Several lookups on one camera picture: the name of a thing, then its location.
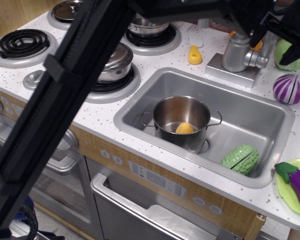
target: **oven window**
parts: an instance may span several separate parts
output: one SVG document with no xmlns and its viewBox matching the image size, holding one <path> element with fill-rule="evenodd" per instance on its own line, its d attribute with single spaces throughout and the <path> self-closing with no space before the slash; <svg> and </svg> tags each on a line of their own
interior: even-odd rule
<svg viewBox="0 0 300 240">
<path fill-rule="evenodd" d="M 90 220 L 85 194 L 76 174 L 62 176 L 45 168 L 34 187 Z"/>
</svg>

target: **oven door handle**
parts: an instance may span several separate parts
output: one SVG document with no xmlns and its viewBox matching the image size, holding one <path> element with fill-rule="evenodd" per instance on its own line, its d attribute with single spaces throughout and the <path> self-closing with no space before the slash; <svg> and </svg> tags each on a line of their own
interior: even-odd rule
<svg viewBox="0 0 300 240">
<path fill-rule="evenodd" d="M 69 156 L 64 157 L 61 161 L 55 160 L 53 157 L 50 157 L 45 167 L 58 175 L 66 176 L 70 175 L 77 169 L 78 163 L 76 160 Z"/>
<path fill-rule="evenodd" d="M 0 122 L 0 144 L 3 145 L 7 141 L 10 133 L 12 131 L 12 127 Z M 61 176 L 71 174 L 77 167 L 76 160 L 72 159 L 69 156 L 66 156 L 61 161 L 55 160 L 52 157 L 46 164 L 47 169 L 52 172 L 59 174 Z"/>
<path fill-rule="evenodd" d="M 91 181 L 94 194 L 106 199 L 121 210 L 132 214 L 144 223 L 173 237 L 176 240 L 218 240 L 209 232 L 201 229 L 184 218 L 174 214 L 160 205 L 152 205 L 145 209 L 124 196 L 112 191 L 105 186 L 107 177 L 98 173 Z"/>
</svg>

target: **speckled white countertop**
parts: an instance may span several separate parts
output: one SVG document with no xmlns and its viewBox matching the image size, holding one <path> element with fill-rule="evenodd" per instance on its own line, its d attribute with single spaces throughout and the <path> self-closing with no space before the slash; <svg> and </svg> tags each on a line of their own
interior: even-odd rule
<svg viewBox="0 0 300 240">
<path fill-rule="evenodd" d="M 261 71 L 261 75 L 252 89 L 221 80 L 206 75 L 205 67 L 215 53 L 223 54 L 229 34 L 212 29 L 197 29 L 194 25 L 185 22 L 174 22 L 173 24 L 181 32 L 182 40 L 179 47 L 160 56 L 134 55 L 132 62 L 141 75 L 139 88 L 156 70 L 172 67 L 276 101 L 272 91 L 274 80 L 287 72 L 276 68 L 272 56 L 268 67 Z M 53 34 L 59 43 L 66 33 L 50 26 L 46 13 L 20 29 L 26 28 L 45 30 Z M 189 64 L 187 55 L 190 44 L 201 46 L 202 43 L 203 48 L 200 49 L 203 58 L 202 63 L 198 65 Z M 0 67 L 0 91 L 27 102 L 33 91 L 25 89 L 22 81 L 24 76 L 35 70 L 44 70 L 44 67 L 42 64 L 19 69 Z M 275 177 L 265 187 L 250 188 L 117 129 L 113 122 L 114 115 L 130 97 L 108 104 L 84 102 L 72 124 L 290 228 L 300 230 L 300 214 L 291 210 L 285 200 L 281 198 Z M 300 158 L 300 104 L 290 105 L 290 107 L 294 110 L 296 118 L 280 159 L 281 162 Z"/>
</svg>

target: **saucepan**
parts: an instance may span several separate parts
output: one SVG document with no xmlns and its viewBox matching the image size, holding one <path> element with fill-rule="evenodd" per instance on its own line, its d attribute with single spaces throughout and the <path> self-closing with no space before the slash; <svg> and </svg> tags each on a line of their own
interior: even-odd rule
<svg viewBox="0 0 300 240">
<path fill-rule="evenodd" d="M 219 114 L 219 123 L 209 124 L 211 112 Z M 152 114 L 154 125 L 143 123 L 144 114 Z M 218 110 L 209 110 L 206 104 L 194 97 L 178 95 L 159 101 L 153 111 L 141 115 L 140 121 L 144 126 L 154 127 L 156 137 L 197 154 L 205 143 L 207 128 L 221 124 L 222 115 Z M 189 123 L 193 132 L 176 133 L 181 123 Z"/>
<path fill-rule="evenodd" d="M 114 83 L 124 78 L 131 69 L 133 56 L 130 47 L 120 42 L 105 64 L 97 82 Z"/>
<path fill-rule="evenodd" d="M 168 27 L 169 23 L 152 23 L 136 14 L 128 29 L 137 36 L 151 38 L 161 35 Z"/>
</svg>

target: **pot handle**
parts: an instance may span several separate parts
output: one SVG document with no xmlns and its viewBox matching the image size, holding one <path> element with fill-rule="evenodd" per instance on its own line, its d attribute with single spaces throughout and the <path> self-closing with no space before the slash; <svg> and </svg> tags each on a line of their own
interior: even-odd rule
<svg viewBox="0 0 300 240">
<path fill-rule="evenodd" d="M 220 122 L 219 123 L 214 123 L 214 124 L 207 125 L 205 129 L 207 129 L 210 126 L 215 126 L 215 125 L 219 125 L 219 124 L 222 123 L 222 115 L 221 115 L 221 113 L 218 110 L 210 110 L 210 112 L 216 112 L 217 114 L 219 114 L 220 115 Z"/>
<path fill-rule="evenodd" d="M 138 31 L 138 27 L 137 26 L 128 26 L 128 29 L 135 29 L 136 31 Z"/>
<path fill-rule="evenodd" d="M 140 122 L 142 123 L 142 125 L 143 126 L 146 126 L 146 127 L 156 127 L 155 125 L 148 125 L 148 124 L 144 124 L 143 122 L 142 122 L 142 117 L 143 117 L 143 115 L 144 114 L 152 114 L 152 111 L 145 111 L 144 113 L 142 113 L 142 115 L 141 115 L 141 117 L 140 117 Z"/>
</svg>

